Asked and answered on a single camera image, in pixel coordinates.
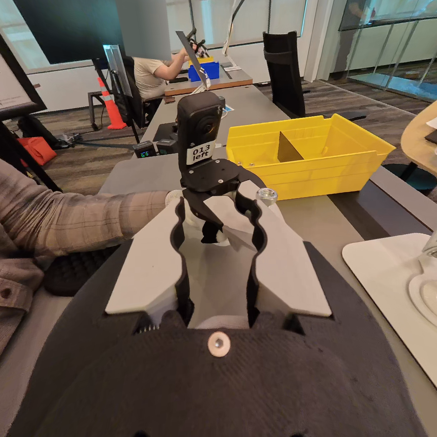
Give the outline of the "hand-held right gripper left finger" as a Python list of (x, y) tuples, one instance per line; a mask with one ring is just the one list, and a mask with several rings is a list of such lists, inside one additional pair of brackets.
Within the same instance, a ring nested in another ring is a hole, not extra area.
[(184, 199), (175, 198), (133, 237), (106, 314), (145, 313), (152, 325), (159, 325), (165, 312), (175, 310), (189, 325), (194, 304), (180, 252), (184, 220)]

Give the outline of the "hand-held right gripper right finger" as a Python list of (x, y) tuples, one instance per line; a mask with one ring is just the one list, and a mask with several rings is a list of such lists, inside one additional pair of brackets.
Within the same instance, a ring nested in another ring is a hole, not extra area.
[(303, 239), (277, 212), (260, 200), (251, 208), (257, 252), (246, 287), (249, 326), (262, 312), (330, 317), (332, 310)]

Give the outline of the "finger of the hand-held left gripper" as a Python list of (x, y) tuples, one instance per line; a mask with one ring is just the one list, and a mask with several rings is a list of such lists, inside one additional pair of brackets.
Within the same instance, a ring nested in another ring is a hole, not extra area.
[(245, 247), (257, 251), (252, 243), (254, 226), (236, 209), (232, 198), (227, 195), (214, 196), (205, 200), (204, 204), (223, 223), (222, 233), (234, 250)]
[(249, 219), (258, 219), (261, 209), (258, 206), (256, 194), (259, 187), (250, 180), (241, 182), (235, 192), (236, 210)]

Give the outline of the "silver hex bolt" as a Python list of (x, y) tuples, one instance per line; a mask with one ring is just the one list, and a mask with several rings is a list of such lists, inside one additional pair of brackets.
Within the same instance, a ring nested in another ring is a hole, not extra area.
[(277, 199), (277, 192), (270, 188), (260, 188), (256, 193), (256, 200), (263, 202), (267, 207), (275, 205)]

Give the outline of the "yellow plastic parts bin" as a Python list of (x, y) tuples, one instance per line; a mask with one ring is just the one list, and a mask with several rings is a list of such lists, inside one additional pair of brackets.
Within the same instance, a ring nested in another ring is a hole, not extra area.
[(279, 200), (360, 191), (393, 150), (339, 114), (231, 127), (226, 143)]

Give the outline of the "person's left forearm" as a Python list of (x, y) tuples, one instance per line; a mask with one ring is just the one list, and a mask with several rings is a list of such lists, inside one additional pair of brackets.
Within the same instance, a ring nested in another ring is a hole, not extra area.
[(53, 192), (1, 160), (1, 260), (62, 256), (132, 238), (166, 206), (167, 191)]

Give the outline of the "person's left hand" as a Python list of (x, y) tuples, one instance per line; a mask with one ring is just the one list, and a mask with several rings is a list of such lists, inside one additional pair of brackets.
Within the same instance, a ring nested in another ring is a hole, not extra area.
[(184, 200), (184, 209), (185, 209), (185, 220), (184, 222), (187, 224), (187, 226), (190, 226), (196, 230), (201, 231), (205, 221), (198, 218), (190, 209), (188, 200), (183, 196), (182, 190), (172, 190), (169, 193), (167, 193), (165, 198), (165, 205), (166, 207), (175, 199), (178, 201), (182, 198)]

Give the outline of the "black desk mat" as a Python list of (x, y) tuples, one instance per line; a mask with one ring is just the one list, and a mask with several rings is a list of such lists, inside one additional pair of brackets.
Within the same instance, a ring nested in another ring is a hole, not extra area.
[(160, 124), (156, 130), (153, 142), (178, 139), (178, 124), (175, 122)]

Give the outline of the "black office chair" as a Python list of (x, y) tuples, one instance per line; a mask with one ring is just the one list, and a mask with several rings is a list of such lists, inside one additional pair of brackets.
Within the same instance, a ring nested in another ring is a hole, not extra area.
[(264, 32), (263, 42), (273, 103), (291, 119), (319, 115), (331, 117), (331, 114), (306, 112), (299, 72), (297, 32), (279, 35)]
[(112, 80), (114, 101), (124, 123), (130, 127), (131, 124), (129, 123), (128, 118), (131, 116), (132, 121), (135, 122), (139, 128), (145, 128), (147, 126), (145, 112), (146, 104), (143, 102), (135, 83), (134, 60), (132, 57), (128, 56), (122, 56), (122, 59), (132, 96), (126, 96), (126, 99), (124, 99), (123, 96), (118, 93), (115, 82)]

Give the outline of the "wooden desk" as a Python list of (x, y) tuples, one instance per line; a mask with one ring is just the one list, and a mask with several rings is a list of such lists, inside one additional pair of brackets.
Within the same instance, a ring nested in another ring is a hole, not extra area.
[[(165, 96), (178, 96), (191, 94), (202, 84), (201, 81), (192, 82), (190, 79), (183, 82), (168, 84), (165, 88)], [(210, 90), (219, 90), (237, 86), (252, 85), (253, 79), (244, 70), (225, 71), (222, 66), (219, 69), (219, 79), (211, 79)]]

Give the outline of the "blue plastic bin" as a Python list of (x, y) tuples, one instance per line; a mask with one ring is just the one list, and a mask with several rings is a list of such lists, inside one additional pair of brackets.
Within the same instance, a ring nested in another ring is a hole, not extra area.
[[(213, 79), (220, 78), (220, 64), (219, 64), (219, 62), (201, 63), (200, 66), (204, 69), (204, 71), (208, 75), (209, 79), (213, 80)], [(189, 65), (188, 78), (192, 82), (201, 81), (193, 64)]]

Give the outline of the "orange traffic cone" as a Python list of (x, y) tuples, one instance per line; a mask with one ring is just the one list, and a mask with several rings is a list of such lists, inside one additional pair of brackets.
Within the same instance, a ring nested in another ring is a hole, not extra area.
[(103, 80), (98, 77), (97, 78), (99, 86), (101, 88), (101, 93), (103, 97), (104, 104), (106, 106), (106, 110), (110, 119), (110, 124), (107, 127), (108, 129), (112, 130), (121, 130), (125, 127), (127, 127), (127, 124), (123, 122), (123, 119), (119, 113), (119, 110), (117, 108), (117, 105), (115, 104), (114, 100), (112, 99), (109, 91), (106, 88), (106, 85), (104, 84)]

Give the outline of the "black document stand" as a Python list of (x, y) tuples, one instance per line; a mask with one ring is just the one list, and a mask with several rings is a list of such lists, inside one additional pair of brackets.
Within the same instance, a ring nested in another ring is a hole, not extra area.
[(181, 30), (176, 31), (176, 34), (177, 34), (179, 40), (181, 41), (183, 47), (187, 51), (189, 59), (190, 59), (192, 65), (194, 66), (195, 71), (197, 72), (197, 74), (201, 80), (201, 84), (190, 95), (199, 94), (201, 92), (208, 91), (210, 86), (211, 86), (209, 76), (207, 75), (204, 68), (200, 65), (198, 58), (196, 57), (196, 54), (189, 43), (190, 38), (192, 36), (194, 36), (196, 34), (196, 32), (197, 32), (197, 29), (195, 27), (193, 27), (193, 29), (191, 30), (191, 32), (187, 36), (184, 35), (183, 31), (181, 31)]

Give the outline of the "person's torso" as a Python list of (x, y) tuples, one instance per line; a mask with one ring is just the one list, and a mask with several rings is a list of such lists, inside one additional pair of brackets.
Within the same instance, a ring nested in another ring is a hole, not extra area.
[(43, 272), (32, 251), (20, 248), (0, 226), (0, 353), (2, 354), (24, 316)]

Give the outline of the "grey panel on tripod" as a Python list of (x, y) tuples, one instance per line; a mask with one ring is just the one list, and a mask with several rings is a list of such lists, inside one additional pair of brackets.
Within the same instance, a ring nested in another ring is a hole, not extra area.
[[(103, 52), (104, 52), (104, 55), (105, 55), (106, 61), (107, 61), (109, 77), (110, 77), (110, 79), (114, 80), (118, 93), (120, 95), (122, 95), (124, 99), (126, 99), (126, 96), (131, 97), (132, 93), (131, 93), (131, 89), (130, 89), (130, 86), (128, 83), (127, 74), (126, 74), (126, 71), (124, 69), (122, 53), (120, 51), (120, 46), (119, 45), (103, 44), (102, 47), (103, 47)], [(98, 74), (98, 77), (100, 77), (103, 80), (104, 84), (106, 85), (107, 90), (109, 91), (108, 84), (106, 82), (106, 79), (105, 79), (102, 71), (101, 71), (100, 60), (94, 58), (94, 59), (92, 59), (92, 61), (93, 61), (93, 65), (95, 67), (95, 70)], [(111, 95), (112, 99), (114, 100), (113, 91), (112, 91), (112, 93), (110, 93), (110, 95)], [(129, 123), (131, 124), (130, 127), (132, 129), (133, 134), (134, 134), (136, 143), (138, 144), (140, 142), (139, 136), (137, 134), (135, 124), (132, 121), (131, 116), (129, 116), (128, 120), (129, 120)]]

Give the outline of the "orange bag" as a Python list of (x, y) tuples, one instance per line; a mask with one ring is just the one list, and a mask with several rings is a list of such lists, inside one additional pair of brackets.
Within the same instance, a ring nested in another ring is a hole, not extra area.
[(17, 140), (40, 166), (46, 165), (57, 157), (57, 153), (41, 136), (17, 138)]

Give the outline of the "black framed board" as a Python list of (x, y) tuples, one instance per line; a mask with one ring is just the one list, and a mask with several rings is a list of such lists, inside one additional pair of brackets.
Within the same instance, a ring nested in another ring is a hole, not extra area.
[(33, 84), (0, 37), (0, 121), (46, 110)]

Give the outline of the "large black wall screen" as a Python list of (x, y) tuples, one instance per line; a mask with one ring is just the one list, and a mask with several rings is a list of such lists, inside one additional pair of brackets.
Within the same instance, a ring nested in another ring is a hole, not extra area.
[(114, 0), (15, 0), (50, 64), (104, 58), (103, 45), (124, 43)]

